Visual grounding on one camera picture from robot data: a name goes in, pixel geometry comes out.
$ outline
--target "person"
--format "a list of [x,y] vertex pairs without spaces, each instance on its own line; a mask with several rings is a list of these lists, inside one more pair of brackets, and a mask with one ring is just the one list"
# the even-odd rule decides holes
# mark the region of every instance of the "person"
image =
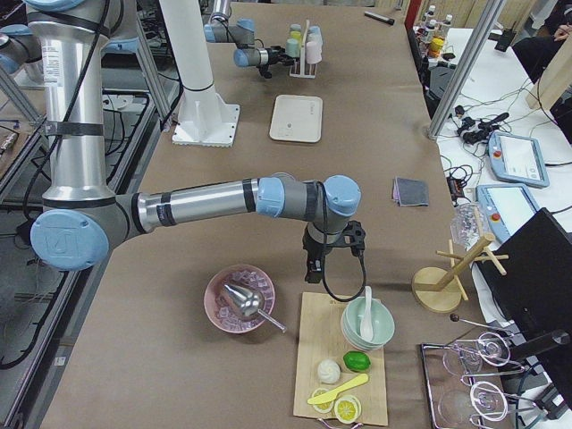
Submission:
[[544,26],[551,36],[524,38],[512,49],[525,68],[528,77],[536,82],[554,55],[572,32],[572,1],[559,1]]

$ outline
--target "white table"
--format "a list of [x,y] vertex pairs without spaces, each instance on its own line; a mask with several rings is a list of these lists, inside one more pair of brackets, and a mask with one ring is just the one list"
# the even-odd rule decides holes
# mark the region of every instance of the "white table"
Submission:
[[[457,62],[460,59],[471,31],[471,29],[450,30],[443,52],[453,52],[457,56],[453,62]],[[503,112],[509,112],[510,117],[507,119],[507,123],[510,126],[510,132],[518,136],[532,136],[538,139],[546,164],[561,164],[572,161],[572,148],[564,134],[554,123],[549,121],[543,111],[532,111],[528,107],[526,103],[527,91],[521,90],[518,94],[506,97],[501,101],[488,103],[499,100],[508,93],[520,88],[531,90],[533,87],[532,82],[528,79],[512,49],[510,48],[507,52],[500,52],[494,49],[495,45],[496,42],[491,40],[487,40],[485,43],[483,51],[479,55],[461,91],[457,105],[463,105],[466,109],[468,106],[471,106],[468,107],[467,115],[473,119],[491,119]],[[492,173],[488,155],[483,158],[484,163],[481,164],[480,159],[465,150],[476,150],[477,155],[482,155],[485,153],[484,145],[481,145],[478,149],[477,147],[467,146],[464,148],[463,141],[456,137],[456,131],[457,125],[452,120],[446,121],[437,139],[437,144],[441,155],[446,156],[453,166],[469,164],[475,172],[481,172],[480,174],[474,174],[465,188],[466,195],[475,201],[475,187],[477,185],[502,182],[498,181]],[[450,167],[449,161],[444,158],[442,159],[442,164],[443,169]],[[550,186],[544,189],[530,188],[538,205],[544,206],[550,211],[556,211],[572,205],[572,186],[570,186],[572,182],[572,165],[550,167],[547,170]],[[572,231],[572,210],[556,214],[555,217],[566,231]],[[479,292],[479,300],[485,320],[487,322],[492,320],[502,321],[502,316],[492,302],[491,292],[476,267],[473,269],[473,278]],[[528,391],[526,395],[533,397],[539,393],[539,390],[541,389]],[[534,418],[534,413],[523,413],[523,417],[527,423],[530,423]],[[535,427],[539,429],[572,427],[572,412],[570,410],[567,411],[557,421],[541,421]]]

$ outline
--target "stack of bowls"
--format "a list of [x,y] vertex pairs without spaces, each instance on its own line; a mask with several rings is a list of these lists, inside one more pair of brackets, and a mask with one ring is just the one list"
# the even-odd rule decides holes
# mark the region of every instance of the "stack of bowls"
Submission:
[[358,350],[369,351],[383,347],[395,333],[395,323],[387,307],[377,299],[372,299],[372,326],[374,337],[371,341],[359,335],[359,326],[364,317],[366,298],[351,301],[341,315],[341,332],[346,341]]

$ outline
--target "pink bowl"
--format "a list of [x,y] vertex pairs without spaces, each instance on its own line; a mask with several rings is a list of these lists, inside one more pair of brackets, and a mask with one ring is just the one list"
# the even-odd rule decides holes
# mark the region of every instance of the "pink bowl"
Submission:
[[255,330],[265,319],[262,316],[253,320],[240,320],[230,306],[221,297],[224,282],[234,281],[253,290],[258,290],[265,297],[264,311],[270,314],[274,308],[274,285],[270,277],[260,268],[253,265],[232,265],[217,273],[206,286],[205,311],[214,326],[230,333],[244,333]]

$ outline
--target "blue tablet device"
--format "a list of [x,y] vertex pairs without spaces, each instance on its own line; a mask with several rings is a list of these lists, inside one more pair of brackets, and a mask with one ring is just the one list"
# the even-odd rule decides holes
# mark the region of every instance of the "blue tablet device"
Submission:
[[535,188],[550,185],[537,139],[495,131],[489,139],[489,157],[492,171],[500,181]]
[[479,185],[476,187],[476,199],[500,244],[540,209],[530,189],[522,183]]

